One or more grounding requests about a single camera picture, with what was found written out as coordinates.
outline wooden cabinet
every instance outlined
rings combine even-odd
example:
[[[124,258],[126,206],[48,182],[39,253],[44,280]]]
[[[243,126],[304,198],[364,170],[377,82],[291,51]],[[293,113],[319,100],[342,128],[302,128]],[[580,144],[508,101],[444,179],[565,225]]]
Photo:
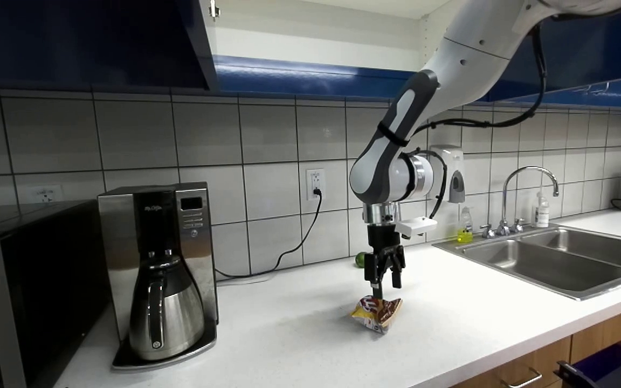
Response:
[[[614,343],[621,343],[621,316],[607,319],[597,325],[592,325],[575,337],[557,341],[544,350],[527,355],[517,361],[511,361],[499,370],[492,370],[484,376],[478,376],[468,383],[457,385],[457,388],[505,388],[521,387],[530,383],[535,376],[534,388],[562,388],[562,379],[554,376],[558,361],[580,363]]]
[[[514,363],[508,363],[499,370],[492,370],[484,376],[478,376],[457,388],[500,388],[517,387],[535,379],[535,388],[552,388],[562,385],[554,376],[557,363],[569,359],[569,338],[552,343],[540,351],[527,355]]]

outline stainless steel sink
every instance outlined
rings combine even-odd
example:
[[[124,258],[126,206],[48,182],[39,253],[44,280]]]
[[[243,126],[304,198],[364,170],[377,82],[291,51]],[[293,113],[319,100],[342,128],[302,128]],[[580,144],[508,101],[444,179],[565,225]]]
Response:
[[[621,284],[621,239],[612,237],[550,228],[442,249],[577,300]]]

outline white tile wall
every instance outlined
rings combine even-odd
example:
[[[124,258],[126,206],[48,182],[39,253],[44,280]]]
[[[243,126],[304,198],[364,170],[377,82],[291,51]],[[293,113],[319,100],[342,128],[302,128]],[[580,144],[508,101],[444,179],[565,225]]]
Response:
[[[384,101],[312,101],[194,95],[5,94],[0,113],[0,206],[39,204],[44,190],[66,200],[117,185],[207,182],[219,268],[250,274],[293,249],[316,204],[306,170],[326,170],[326,204],[304,249],[286,266],[370,253],[363,204],[348,173],[387,113]],[[472,106],[436,118],[511,118],[517,108]],[[411,148],[459,144],[467,204],[444,206],[429,242],[448,239],[462,208],[472,225],[500,222],[502,182],[517,166],[545,166],[562,182],[529,170],[509,190],[509,222],[534,222],[537,193],[552,218],[608,208],[621,197],[621,113],[541,111],[509,129],[438,128]],[[402,206],[423,217],[432,200]]]

